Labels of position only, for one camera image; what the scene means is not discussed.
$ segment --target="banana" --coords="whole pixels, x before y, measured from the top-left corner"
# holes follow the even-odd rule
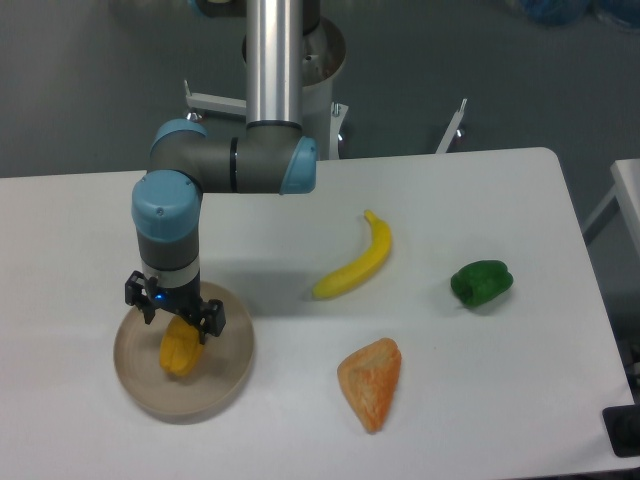
[[[384,264],[391,252],[391,228],[371,210],[364,217],[371,227],[371,245],[360,257],[320,280],[313,287],[313,296],[326,299],[341,295],[365,282]]]
[[[184,377],[198,363],[202,349],[198,330],[176,315],[162,337],[160,366],[167,373]]]

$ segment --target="green bell pepper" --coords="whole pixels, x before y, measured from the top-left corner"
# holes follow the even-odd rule
[[[467,307],[477,307],[506,292],[513,275],[499,260],[480,260],[460,269],[451,277],[451,290]]]

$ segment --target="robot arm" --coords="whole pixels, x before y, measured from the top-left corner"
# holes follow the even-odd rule
[[[247,135],[211,140],[188,120],[167,122],[151,147],[149,172],[135,185],[132,217],[143,271],[125,301],[150,323],[160,308],[200,332],[225,325],[218,300],[200,297],[198,223],[204,193],[308,193],[317,147],[302,135],[302,0],[247,3]]]

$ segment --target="yellow banana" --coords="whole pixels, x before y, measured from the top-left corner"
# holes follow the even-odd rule
[[[379,219],[371,210],[364,217],[371,227],[371,246],[353,262],[330,273],[313,287],[313,296],[325,299],[341,295],[371,278],[391,252],[391,229],[387,222]]]
[[[202,349],[198,330],[176,315],[162,337],[160,366],[168,373],[184,377],[198,363]]]

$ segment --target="silver cylindrical pole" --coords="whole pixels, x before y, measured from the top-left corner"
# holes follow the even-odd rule
[[[247,125],[302,123],[302,0],[248,0]]]

